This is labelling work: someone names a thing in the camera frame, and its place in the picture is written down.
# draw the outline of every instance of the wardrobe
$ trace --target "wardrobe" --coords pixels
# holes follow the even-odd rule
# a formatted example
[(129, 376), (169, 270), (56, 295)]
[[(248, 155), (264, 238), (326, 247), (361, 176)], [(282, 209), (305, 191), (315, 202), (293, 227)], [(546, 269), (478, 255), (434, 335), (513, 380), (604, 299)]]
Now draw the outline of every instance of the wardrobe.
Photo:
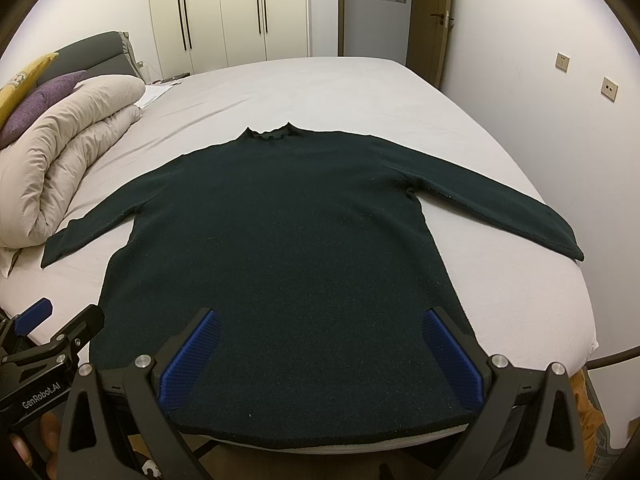
[(307, 0), (149, 0), (165, 78), (308, 56)]

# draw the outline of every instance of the screw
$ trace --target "screw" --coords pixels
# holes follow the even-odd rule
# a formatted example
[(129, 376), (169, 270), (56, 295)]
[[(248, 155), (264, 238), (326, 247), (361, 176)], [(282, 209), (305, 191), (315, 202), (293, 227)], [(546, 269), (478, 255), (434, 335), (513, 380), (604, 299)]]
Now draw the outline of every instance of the screw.
[(138, 368), (146, 368), (151, 364), (151, 356), (147, 354), (139, 355), (134, 363)]
[(87, 375), (89, 375), (92, 370), (94, 370), (94, 367), (92, 367), (89, 363), (85, 363), (78, 368), (78, 373), (82, 375), (82, 377), (87, 377)]
[(556, 375), (564, 375), (566, 369), (564, 368), (564, 365), (562, 363), (553, 363), (551, 365), (551, 371)]
[(501, 354), (496, 354), (491, 357), (491, 362), (494, 364), (496, 368), (506, 368), (509, 364), (509, 360)]

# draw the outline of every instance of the finger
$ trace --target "finger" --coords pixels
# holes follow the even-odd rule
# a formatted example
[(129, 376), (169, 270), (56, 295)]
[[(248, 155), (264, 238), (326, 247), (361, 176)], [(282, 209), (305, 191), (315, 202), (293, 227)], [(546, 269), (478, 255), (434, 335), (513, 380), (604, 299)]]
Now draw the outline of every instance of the finger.
[(58, 478), (58, 456), (51, 455), (49, 460), (47, 460), (47, 475), (50, 480), (56, 480)]
[(11, 443), (14, 445), (15, 450), (18, 452), (18, 455), (20, 455), (20, 458), (23, 460), (23, 462), (28, 467), (31, 467), (33, 465), (33, 458), (31, 457), (29, 448), (24, 443), (24, 440), (16, 434), (11, 434), (9, 436), (9, 439), (11, 439)]
[(60, 422), (53, 412), (47, 412), (40, 417), (40, 436), (50, 452), (58, 452)]

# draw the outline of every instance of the electrical outlet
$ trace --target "electrical outlet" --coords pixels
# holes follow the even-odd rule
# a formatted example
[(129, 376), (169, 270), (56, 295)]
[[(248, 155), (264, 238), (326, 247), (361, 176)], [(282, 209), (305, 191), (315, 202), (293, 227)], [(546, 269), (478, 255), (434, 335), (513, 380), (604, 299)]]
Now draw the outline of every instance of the electrical outlet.
[(556, 57), (556, 67), (563, 72), (566, 72), (569, 69), (569, 58), (558, 52), (558, 57)]
[(612, 101), (615, 101), (616, 95), (618, 95), (618, 85), (616, 85), (612, 80), (604, 78), (600, 91), (602, 92), (602, 95), (605, 95)]

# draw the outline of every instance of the white bed sheet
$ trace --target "white bed sheet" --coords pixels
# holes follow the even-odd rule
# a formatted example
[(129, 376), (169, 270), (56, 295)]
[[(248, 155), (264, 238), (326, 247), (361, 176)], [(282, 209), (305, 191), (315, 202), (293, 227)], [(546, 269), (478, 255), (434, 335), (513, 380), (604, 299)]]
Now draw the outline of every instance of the white bed sheet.
[[(263, 132), (287, 122), (383, 137), (541, 200), (489, 133), (405, 67), (381, 59), (306, 58), (183, 79), (149, 104), (88, 170), (60, 229), (124, 183), (180, 154), (235, 139), (246, 127)], [(579, 266), (439, 200), (420, 201), (484, 350), (504, 354), (516, 366), (544, 369), (560, 361), (570, 374), (576, 372), (597, 348)], [(9, 278), (0, 281), (0, 306), (14, 315), (43, 296), (51, 299), (53, 315), (32, 334), (48, 341), (87, 304), (97, 303), (107, 263), (127, 243), (131, 227), (132, 219), (46, 269), (40, 269), (42, 247), (23, 250)], [(86, 349), (82, 355), (86, 359)]]

